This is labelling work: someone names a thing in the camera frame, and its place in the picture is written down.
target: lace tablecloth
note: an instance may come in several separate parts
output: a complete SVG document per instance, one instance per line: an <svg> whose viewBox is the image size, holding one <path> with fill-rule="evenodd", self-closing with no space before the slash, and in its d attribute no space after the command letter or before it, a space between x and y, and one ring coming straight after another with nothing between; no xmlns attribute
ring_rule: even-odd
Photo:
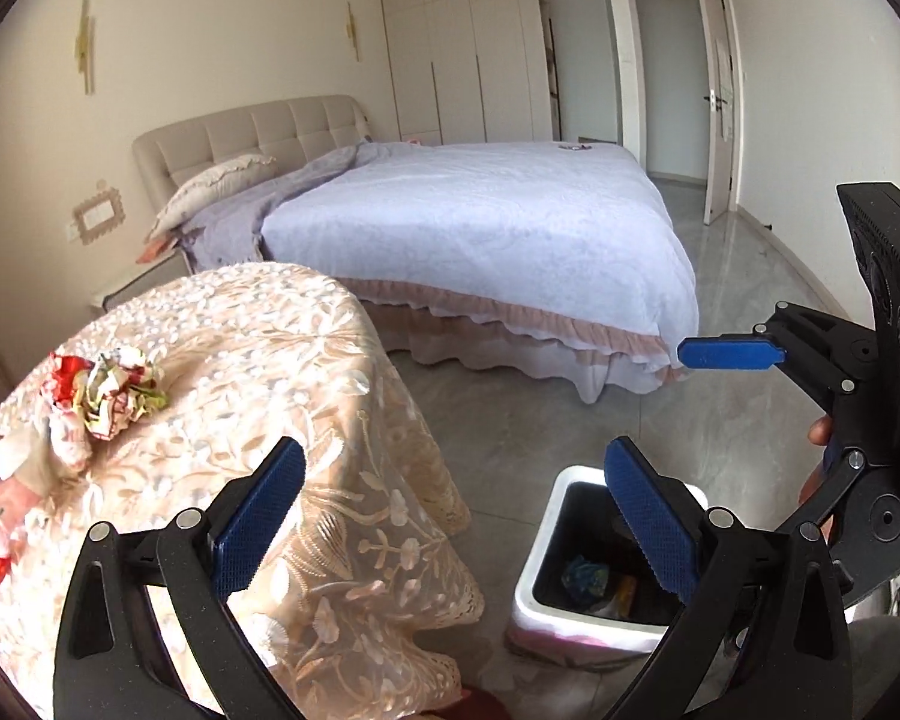
<svg viewBox="0 0 900 720"><path fill-rule="evenodd" d="M204 508L283 435L303 446L307 480L252 585L229 600L247 638L310 720L455 701L456 664L412 636L482 612L447 541L469 512L360 303L299 266L233 266L122 305L61 350L119 344L154 353L170 405L99 445L82 478L28 515L0 587L0 664L38 712L52 713L60 610L86 529L158 528ZM1 434L29 418L49 370L0 406ZM216 709L166 591L151 597L190 696Z"/></svg>

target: crumpled paper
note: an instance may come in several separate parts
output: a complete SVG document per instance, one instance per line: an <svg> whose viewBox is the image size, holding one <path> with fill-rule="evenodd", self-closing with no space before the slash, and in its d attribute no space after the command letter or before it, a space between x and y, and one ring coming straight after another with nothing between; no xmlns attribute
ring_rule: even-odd
<svg viewBox="0 0 900 720"><path fill-rule="evenodd" d="M50 404L50 444L68 466L82 469L91 438L108 442L144 415L167 405L163 373L136 347L83 357L53 356L55 370L42 388Z"/></svg>

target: tufted headboard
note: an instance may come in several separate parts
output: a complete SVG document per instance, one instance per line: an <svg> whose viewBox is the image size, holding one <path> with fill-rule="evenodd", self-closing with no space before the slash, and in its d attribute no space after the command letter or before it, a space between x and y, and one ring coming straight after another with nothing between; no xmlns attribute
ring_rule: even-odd
<svg viewBox="0 0 900 720"><path fill-rule="evenodd" d="M155 210L180 184L207 167L248 153L277 159L279 175L370 135L370 123L347 95L276 100L186 119L133 142L133 156Z"/></svg>

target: human hand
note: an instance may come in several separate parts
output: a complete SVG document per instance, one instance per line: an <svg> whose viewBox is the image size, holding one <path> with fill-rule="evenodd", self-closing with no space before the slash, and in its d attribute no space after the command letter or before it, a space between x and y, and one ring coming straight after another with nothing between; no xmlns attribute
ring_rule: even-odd
<svg viewBox="0 0 900 720"><path fill-rule="evenodd" d="M826 446L830 442L831 435L833 435L833 418L829 415L823 415L820 419L810 425L810 430L807 433L810 443L816 446ZM803 488L800 490L799 504L803 505L804 501L816 493L817 488L823 484L823 478L823 460L821 460L820 465L813 470L807 478L807 481L803 483ZM828 519L827 522L824 522L821 527L823 537L828 541L830 541L830 529L832 527L833 517Z"/></svg>

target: white trash can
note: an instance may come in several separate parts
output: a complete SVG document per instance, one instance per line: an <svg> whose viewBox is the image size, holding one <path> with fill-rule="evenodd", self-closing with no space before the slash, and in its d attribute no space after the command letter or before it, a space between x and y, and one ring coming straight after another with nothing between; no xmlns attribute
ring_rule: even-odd
<svg viewBox="0 0 900 720"><path fill-rule="evenodd" d="M701 507L701 490L687 485ZM626 619L576 610L562 575L576 556L636 579ZM570 668L607 671L650 654L679 611L637 546L607 490L602 469L570 466L557 476L514 594L506 629L512 651Z"/></svg>

